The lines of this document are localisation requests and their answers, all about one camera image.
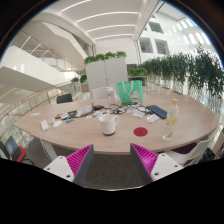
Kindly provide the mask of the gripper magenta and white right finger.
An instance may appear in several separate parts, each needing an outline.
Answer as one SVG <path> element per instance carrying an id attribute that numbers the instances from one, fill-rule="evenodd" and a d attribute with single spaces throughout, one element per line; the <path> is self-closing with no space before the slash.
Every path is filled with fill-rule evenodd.
<path id="1" fill-rule="evenodd" d="M 134 143 L 130 144 L 130 154 L 144 185 L 182 169 L 182 166 L 166 153 L 156 154 Z"/>

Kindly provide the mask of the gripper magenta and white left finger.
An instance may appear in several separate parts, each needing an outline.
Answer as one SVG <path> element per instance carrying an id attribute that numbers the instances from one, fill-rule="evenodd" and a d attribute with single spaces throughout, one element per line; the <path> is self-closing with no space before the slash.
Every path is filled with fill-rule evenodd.
<path id="1" fill-rule="evenodd" d="M 82 186 L 93 155 L 94 146 L 90 144 L 67 157 L 58 156 L 44 170 Z"/>

